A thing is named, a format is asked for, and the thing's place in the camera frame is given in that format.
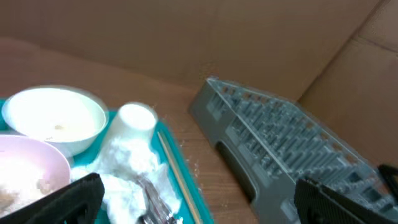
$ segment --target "brown table surface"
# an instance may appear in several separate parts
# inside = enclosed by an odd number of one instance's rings
[[[154,107],[182,148],[192,176],[218,223],[257,223],[249,202],[222,157],[188,114],[198,89],[40,48],[0,39],[0,97],[7,98],[36,85],[69,85],[88,90],[109,108],[128,101]]]

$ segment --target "brown wall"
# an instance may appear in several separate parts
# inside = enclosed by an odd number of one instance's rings
[[[4,0],[7,35],[198,88],[298,99],[379,0]]]
[[[397,23],[384,2],[299,100],[375,164],[398,165]]]

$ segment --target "teal tray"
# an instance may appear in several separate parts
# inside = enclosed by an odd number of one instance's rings
[[[0,100],[0,109],[2,108],[3,104],[4,104],[4,100]],[[74,167],[87,165],[87,164],[91,163],[96,158],[96,156],[100,150],[100,145],[102,143],[102,140],[103,140],[106,132],[108,131],[109,125],[112,122],[115,115],[116,115],[115,111],[109,112],[109,123],[108,123],[107,127],[104,129],[104,131],[102,131],[99,134],[99,136],[95,139],[94,143],[86,151],[82,152],[81,154],[79,154],[73,158],[73,160],[74,160],[73,166]],[[2,116],[0,115],[0,131],[6,131],[6,130],[7,130],[7,125],[4,122]],[[214,223],[214,221],[210,215],[210,211],[207,209],[207,206],[203,200],[203,197],[199,193],[197,186],[190,175],[188,167],[185,165],[185,162],[180,153],[180,150],[174,142],[174,138],[173,138],[171,132],[167,129],[166,125],[161,121],[159,121],[156,125],[155,133],[157,131],[163,131],[163,133],[165,134],[165,136],[172,148],[172,153],[175,156],[175,160],[177,161],[177,164],[178,164],[179,168],[181,169],[183,178],[185,179],[185,181],[187,183],[187,187],[192,195],[192,199],[194,200],[194,202],[196,203],[196,205],[198,207],[198,211],[199,211],[201,219],[203,220],[203,223]],[[162,163],[163,162],[168,163],[165,152],[163,150],[163,147],[160,144],[160,140],[156,134],[154,134],[151,144],[152,144],[152,148],[155,151],[157,151],[157,153],[160,157],[160,161]],[[194,223],[192,214],[189,211],[188,204],[183,197],[181,188],[179,187],[177,179],[175,178],[175,175],[172,172],[170,166],[169,166],[169,178],[172,182],[172,185],[173,185],[174,190],[176,191],[177,195],[179,196],[180,199],[182,199],[182,204],[181,204],[180,210],[177,213],[177,216],[182,217],[184,223]],[[97,216],[95,223],[96,224],[109,223],[108,216],[104,210],[100,210],[98,212],[98,216]]]

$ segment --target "wooden stick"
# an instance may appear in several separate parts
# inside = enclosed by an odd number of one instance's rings
[[[177,161],[175,160],[174,155],[172,154],[171,147],[167,138],[164,136],[162,131],[158,131],[157,135],[160,139],[160,143],[162,144],[164,152],[166,153],[167,159],[169,160],[169,164],[172,167],[177,182],[181,188],[185,201],[188,203],[189,210],[193,215],[195,223],[203,223],[202,219],[200,218],[200,214],[195,204],[195,201],[193,201],[191,193],[187,187],[187,183],[185,182],[185,179],[183,178],[181,171],[178,167]]]

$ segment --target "gray plastic basket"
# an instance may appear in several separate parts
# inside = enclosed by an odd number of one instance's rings
[[[190,112],[226,159],[261,223],[300,223],[297,179],[309,176],[398,220],[378,173],[347,143],[286,99],[209,78]]]

